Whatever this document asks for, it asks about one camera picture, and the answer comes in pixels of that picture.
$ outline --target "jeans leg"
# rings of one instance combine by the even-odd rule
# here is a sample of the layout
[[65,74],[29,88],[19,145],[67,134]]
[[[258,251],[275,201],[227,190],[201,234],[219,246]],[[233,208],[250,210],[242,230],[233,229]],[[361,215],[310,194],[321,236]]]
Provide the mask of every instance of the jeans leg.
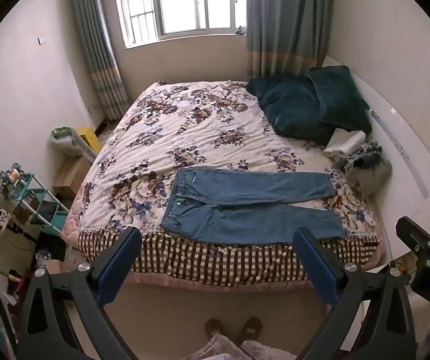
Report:
[[189,167],[178,169],[178,178],[178,196],[215,205],[297,203],[335,195],[326,173],[267,173]]
[[185,199],[165,216],[162,227],[194,241],[222,245],[291,243],[295,229],[306,226],[318,239],[341,238],[338,216],[284,204],[215,206]]

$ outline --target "yellow box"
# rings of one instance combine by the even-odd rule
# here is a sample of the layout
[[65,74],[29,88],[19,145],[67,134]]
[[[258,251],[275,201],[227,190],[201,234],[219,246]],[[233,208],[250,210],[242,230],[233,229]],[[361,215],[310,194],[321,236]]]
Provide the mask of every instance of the yellow box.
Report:
[[98,141],[97,136],[91,127],[83,127],[77,129],[77,134],[89,145],[95,153],[99,153],[102,150],[102,145]]

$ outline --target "curtain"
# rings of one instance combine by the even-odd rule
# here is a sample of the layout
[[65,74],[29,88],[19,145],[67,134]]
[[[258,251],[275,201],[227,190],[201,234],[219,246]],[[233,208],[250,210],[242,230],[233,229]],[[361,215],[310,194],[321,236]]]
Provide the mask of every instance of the curtain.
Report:
[[247,0],[249,79],[320,67],[330,7],[331,0]]
[[130,107],[118,72],[101,0],[73,0],[75,17],[102,109],[109,120],[120,119]]

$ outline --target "window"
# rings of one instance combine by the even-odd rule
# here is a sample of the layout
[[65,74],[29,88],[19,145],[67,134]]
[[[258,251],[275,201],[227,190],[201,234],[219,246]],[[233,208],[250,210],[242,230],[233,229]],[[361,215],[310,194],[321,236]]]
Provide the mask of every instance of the window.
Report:
[[190,35],[243,33],[247,0],[117,0],[127,48]]

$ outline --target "shoe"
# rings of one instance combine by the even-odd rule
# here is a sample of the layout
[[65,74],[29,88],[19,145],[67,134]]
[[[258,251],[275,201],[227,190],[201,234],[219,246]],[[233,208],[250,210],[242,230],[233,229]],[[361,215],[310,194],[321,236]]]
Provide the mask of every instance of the shoe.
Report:
[[247,340],[258,340],[258,336],[261,333],[261,329],[263,328],[263,324],[257,317],[250,318],[245,325],[243,325],[240,333],[235,341],[235,344],[241,345],[242,342]]
[[211,340],[215,334],[225,335],[225,330],[219,320],[212,318],[205,322],[205,335]]

